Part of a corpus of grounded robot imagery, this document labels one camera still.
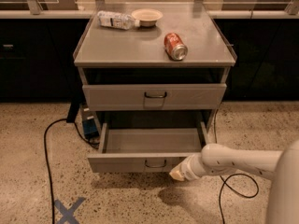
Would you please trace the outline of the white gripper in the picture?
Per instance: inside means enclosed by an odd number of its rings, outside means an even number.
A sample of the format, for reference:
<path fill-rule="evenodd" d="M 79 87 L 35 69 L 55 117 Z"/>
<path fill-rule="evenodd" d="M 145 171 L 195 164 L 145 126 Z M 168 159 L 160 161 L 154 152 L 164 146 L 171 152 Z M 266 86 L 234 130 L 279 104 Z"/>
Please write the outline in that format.
<path fill-rule="evenodd" d="M 177 181 L 184 181 L 185 178 L 188 181 L 193 181 L 203 177 L 206 174 L 206 170 L 201 154 L 192 154 L 187 157 L 181 165 L 174 167 L 169 174 Z"/>

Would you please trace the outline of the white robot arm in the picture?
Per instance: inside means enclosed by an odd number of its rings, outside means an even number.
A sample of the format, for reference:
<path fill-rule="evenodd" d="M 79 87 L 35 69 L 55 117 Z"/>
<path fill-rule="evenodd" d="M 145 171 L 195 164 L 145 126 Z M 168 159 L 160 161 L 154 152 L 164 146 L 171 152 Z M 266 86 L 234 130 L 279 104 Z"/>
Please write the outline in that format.
<path fill-rule="evenodd" d="M 173 179 L 193 181 L 205 175 L 228 175 L 241 170 L 272 181 L 266 224 L 299 224 L 299 142 L 283 151 L 241 150 L 205 145 L 170 171 Z"/>

